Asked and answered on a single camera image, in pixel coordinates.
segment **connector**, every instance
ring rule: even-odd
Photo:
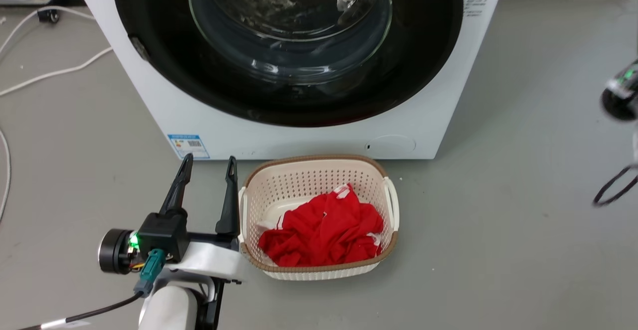
[[[166,253],[161,249],[151,250],[144,267],[142,267],[142,271],[140,271],[140,279],[137,280],[134,291],[142,292],[142,298],[146,298],[151,295],[151,291],[153,291],[153,283],[155,282],[155,279],[157,279],[158,275],[160,275],[165,264]]]

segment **gray floor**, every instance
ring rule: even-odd
[[[383,162],[401,203],[395,253],[330,282],[253,270],[226,288],[220,328],[635,329],[638,191],[607,209],[590,203],[632,161],[631,126],[606,119],[598,98],[636,57],[637,13],[636,0],[502,0],[437,159]],[[0,10],[0,39],[23,15]],[[32,22],[0,64],[0,89],[105,46],[84,19]],[[135,277],[101,273],[98,242],[157,211],[179,162],[116,57],[0,98],[0,126],[14,171],[0,328],[129,296]],[[241,162],[240,179],[255,166]],[[212,231],[224,168],[194,166],[190,230]],[[140,306],[85,329],[134,329]]]

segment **white washing machine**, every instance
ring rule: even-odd
[[[178,157],[437,154],[498,0],[86,0]]]

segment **laundry basket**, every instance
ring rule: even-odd
[[[383,218],[381,254],[373,259],[319,267],[280,267],[259,248],[257,223],[276,220],[287,210],[350,183],[362,203],[371,203]],[[394,249],[399,230],[399,203],[390,178],[377,162],[360,156],[310,156],[262,164],[239,191],[242,253],[278,280],[327,280],[367,273]]]

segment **washing machine door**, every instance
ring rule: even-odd
[[[373,117],[451,54],[463,0],[116,0],[141,57],[175,86],[251,121]]]

